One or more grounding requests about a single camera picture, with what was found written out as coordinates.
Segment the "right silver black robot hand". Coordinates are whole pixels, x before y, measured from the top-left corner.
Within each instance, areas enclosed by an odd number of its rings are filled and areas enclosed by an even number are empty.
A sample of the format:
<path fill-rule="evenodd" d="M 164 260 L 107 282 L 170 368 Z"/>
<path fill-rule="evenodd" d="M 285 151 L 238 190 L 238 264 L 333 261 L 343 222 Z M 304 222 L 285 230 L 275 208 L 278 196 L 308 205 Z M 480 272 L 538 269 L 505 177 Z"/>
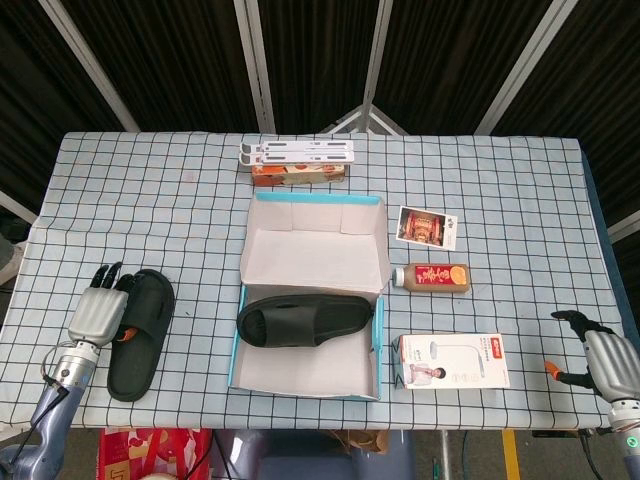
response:
<path fill-rule="evenodd" d="M 583 374 L 564 372 L 546 361 L 545 369 L 555 381 L 592 390 L 609 403 L 639 399 L 639 354 L 627 338 L 576 310 L 556 311 L 551 316 L 569 323 L 587 360 Z"/>

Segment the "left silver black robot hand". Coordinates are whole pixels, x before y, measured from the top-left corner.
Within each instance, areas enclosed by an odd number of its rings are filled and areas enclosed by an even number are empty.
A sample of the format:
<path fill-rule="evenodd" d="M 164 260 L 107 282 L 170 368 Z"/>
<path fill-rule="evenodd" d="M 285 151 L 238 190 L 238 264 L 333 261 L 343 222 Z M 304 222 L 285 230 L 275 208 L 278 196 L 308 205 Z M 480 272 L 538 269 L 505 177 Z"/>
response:
<path fill-rule="evenodd" d="M 116 262 L 96 271 L 68 327 L 71 341 L 103 347 L 116 337 L 133 285 L 131 274 L 119 277 L 121 267 L 122 263 Z"/>

